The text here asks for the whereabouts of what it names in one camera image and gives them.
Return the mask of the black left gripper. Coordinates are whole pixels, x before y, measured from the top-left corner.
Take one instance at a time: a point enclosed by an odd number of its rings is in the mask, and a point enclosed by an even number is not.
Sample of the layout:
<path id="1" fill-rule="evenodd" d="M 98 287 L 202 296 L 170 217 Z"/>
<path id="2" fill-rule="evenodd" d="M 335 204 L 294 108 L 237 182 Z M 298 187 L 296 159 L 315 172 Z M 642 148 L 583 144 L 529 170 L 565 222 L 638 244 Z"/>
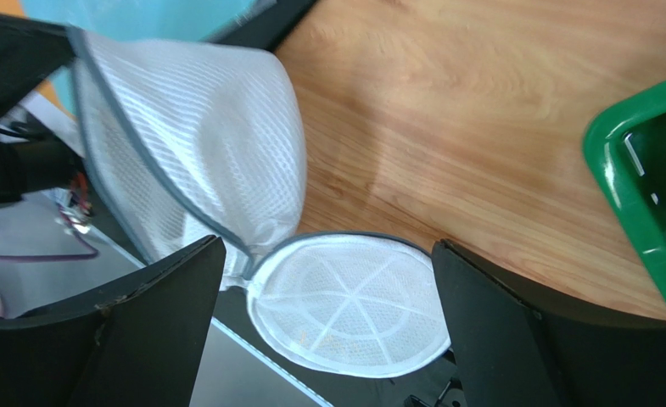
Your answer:
<path id="1" fill-rule="evenodd" d="M 74 57 L 65 25 L 0 14 L 0 118 Z M 84 172 L 82 158 L 46 127 L 0 127 L 0 208 L 69 187 Z"/>

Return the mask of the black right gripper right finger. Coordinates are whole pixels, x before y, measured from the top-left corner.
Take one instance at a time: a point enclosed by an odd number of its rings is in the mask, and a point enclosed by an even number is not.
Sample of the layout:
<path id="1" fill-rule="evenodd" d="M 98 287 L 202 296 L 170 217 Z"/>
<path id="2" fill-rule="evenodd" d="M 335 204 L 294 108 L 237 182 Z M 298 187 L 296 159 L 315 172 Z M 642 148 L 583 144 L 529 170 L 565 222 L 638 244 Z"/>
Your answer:
<path id="1" fill-rule="evenodd" d="M 666 406 L 666 321 L 610 309 L 449 240 L 432 250 L 471 406 Z"/>

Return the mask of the white mesh laundry bag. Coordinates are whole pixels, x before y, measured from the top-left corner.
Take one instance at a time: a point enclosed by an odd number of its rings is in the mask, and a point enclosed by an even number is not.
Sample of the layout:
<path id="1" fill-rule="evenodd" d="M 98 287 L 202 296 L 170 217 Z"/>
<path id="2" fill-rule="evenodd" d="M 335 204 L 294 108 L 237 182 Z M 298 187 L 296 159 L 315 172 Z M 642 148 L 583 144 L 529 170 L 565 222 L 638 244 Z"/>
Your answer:
<path id="1" fill-rule="evenodd" d="M 169 195 L 254 248 L 301 235 L 304 128 L 272 53 L 67 35 L 87 174 L 106 204 Z"/>

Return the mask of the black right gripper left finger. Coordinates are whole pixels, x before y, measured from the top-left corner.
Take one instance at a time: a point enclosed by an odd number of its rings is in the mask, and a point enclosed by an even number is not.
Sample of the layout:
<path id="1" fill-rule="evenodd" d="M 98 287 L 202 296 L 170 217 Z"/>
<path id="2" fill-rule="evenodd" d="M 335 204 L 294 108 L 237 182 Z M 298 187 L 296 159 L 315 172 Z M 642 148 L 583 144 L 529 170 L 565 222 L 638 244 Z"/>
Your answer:
<path id="1" fill-rule="evenodd" d="M 0 406 L 187 406 L 226 257 L 219 237 L 13 319 Z"/>

